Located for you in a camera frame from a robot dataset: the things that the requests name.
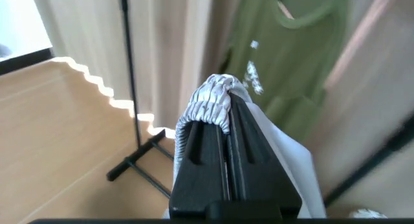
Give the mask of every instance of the garment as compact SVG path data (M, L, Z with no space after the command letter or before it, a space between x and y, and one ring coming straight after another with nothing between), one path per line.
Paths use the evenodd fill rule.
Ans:
M248 89L266 116L302 141L320 110L323 83L342 49L347 0L242 0L223 73Z
M193 93L186 111L180 117L176 128L173 181L175 182L177 177L190 134L188 128L190 122L203 121L215 124L220 126L224 133L229 133L230 123L227 113L230 110L230 95L228 92L240 96L246 102L263 135L301 196L303 203L298 217L325 218L325 209L310 152L273 125L262 110L252 103L241 82L228 74L211 75Z

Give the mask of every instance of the olive green tank top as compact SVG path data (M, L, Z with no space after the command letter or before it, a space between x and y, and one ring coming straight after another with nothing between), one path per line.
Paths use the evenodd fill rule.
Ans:
M243 82L252 100L287 135L302 141L324 97L323 84L342 49L347 0L305 4L286 0L241 0L223 73Z

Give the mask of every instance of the black metal stand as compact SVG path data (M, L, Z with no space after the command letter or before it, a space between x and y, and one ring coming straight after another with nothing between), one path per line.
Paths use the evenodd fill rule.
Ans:
M139 121L136 114L138 113L138 99L135 93L135 76L134 76L134 65L133 65L133 56L132 56L132 46L131 46L131 35L129 32L129 18L128 18L128 0L120 0L122 17L124 20L124 30L125 30L125 45L127 48L127 59L128 59L128 69L129 69L129 85L131 86L131 95L134 103L134 125L135 125L135 135L136 143L138 149L135 150L130 156L127 156L122 162L115 166L110 172L107 173L107 179L109 181L114 181L118 176L120 176L128 168L134 169L138 174L150 182L155 188L162 192L166 197L170 197L171 192L162 184L160 184L155 178L151 177L143 169L139 168L135 163L136 161L145 155L152 147L158 149L166 157L173 160L174 157L168 153L164 148L158 145L158 142L166 136L165 130L162 130L160 133L151 137L144 145L141 145L140 138L140 128Z

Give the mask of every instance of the wooden floor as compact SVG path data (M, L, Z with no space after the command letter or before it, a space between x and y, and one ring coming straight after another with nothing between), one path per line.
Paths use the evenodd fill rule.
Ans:
M173 151L173 140L160 144ZM128 111L66 63L0 76L0 223L160 218L168 199L134 171L105 179L135 148ZM137 164L171 189L168 158L152 149Z

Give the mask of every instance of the sunlight on floor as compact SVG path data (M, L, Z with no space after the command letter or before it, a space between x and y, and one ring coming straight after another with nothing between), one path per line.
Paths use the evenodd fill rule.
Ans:
M109 104L115 108L120 109L128 109L129 115L131 118L134 116L134 104L132 100L116 100L113 98L114 96L114 90L110 87L104 86L104 80L99 76L93 76L90 74L89 69L86 65L81 65L76 63L72 58L70 57L58 57L53 58L52 61L54 62L66 62L68 63L69 67L80 71L83 73L85 80L92 84L96 84L98 86L99 92L101 94L109 97ZM137 114L138 120L146 121L152 123L154 121L154 114L152 113L140 113ZM152 124L149 125L147 132L151 135L156 135L157 133L161 132L162 130L166 130L166 137L169 139L175 138L175 130L170 128L154 128Z

